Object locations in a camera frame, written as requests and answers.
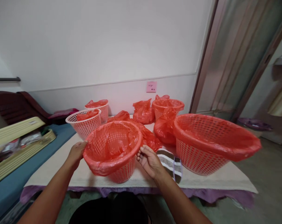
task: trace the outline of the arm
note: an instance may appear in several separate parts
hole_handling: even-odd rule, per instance
[[[148,175],[154,179],[176,223],[211,223],[166,172],[160,159],[150,147],[144,145],[140,148],[137,154],[137,161]]]
[[[65,163],[22,216],[18,224],[55,223],[71,177],[78,168],[80,160],[83,158],[83,151],[86,144],[87,142],[78,142],[73,145]]]

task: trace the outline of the purple tablecloth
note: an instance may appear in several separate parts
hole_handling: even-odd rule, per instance
[[[46,186],[27,186],[23,189],[20,201],[26,203],[36,193]],[[107,197],[110,192],[129,191],[134,194],[161,194],[158,188],[96,188],[96,187],[69,187],[71,191],[98,191],[103,197]],[[252,208],[254,204],[254,193],[244,190],[216,190],[216,189],[187,189],[182,191],[188,198],[196,196],[209,203],[214,203],[217,199],[230,197],[238,201],[243,207]]]

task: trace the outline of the handrail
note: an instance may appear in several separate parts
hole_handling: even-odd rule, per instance
[[[0,82],[20,82],[21,79],[19,77],[16,78],[0,78]]]

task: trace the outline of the pink sticky note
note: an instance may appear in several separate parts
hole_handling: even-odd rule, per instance
[[[157,82],[147,82],[146,92],[156,92]]]

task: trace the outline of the person's left hand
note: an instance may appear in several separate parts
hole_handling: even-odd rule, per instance
[[[83,158],[83,152],[86,144],[87,141],[77,142],[76,144],[74,144],[65,161],[65,164],[71,166],[74,169],[74,171],[78,168],[80,160]]]

